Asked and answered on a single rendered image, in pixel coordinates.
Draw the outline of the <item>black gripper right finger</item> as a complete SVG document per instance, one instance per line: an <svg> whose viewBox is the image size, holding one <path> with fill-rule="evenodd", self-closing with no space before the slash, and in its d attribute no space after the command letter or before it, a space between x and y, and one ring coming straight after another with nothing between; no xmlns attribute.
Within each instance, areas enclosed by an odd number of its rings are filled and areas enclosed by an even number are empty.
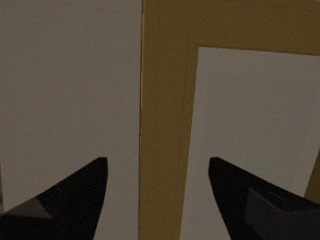
<svg viewBox="0 0 320 240"><path fill-rule="evenodd" d="M220 158L208 167L231 240L320 240L320 205Z"/></svg>

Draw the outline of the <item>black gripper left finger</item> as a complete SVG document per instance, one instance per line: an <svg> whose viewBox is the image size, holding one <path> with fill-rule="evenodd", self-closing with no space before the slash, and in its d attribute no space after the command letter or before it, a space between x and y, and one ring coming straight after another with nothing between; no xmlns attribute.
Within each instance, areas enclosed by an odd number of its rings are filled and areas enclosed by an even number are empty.
<svg viewBox="0 0 320 240"><path fill-rule="evenodd" d="M93 240L108 180L94 159L32 199L0 213L0 240Z"/></svg>

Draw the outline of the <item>tan flat board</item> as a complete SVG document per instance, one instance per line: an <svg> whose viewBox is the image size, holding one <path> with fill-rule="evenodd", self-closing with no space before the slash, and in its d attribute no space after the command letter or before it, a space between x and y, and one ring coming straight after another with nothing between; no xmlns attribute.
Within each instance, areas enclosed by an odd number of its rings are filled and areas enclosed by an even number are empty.
<svg viewBox="0 0 320 240"><path fill-rule="evenodd" d="M106 157L93 240L138 240L141 12L142 0L0 0L4 212Z"/></svg>

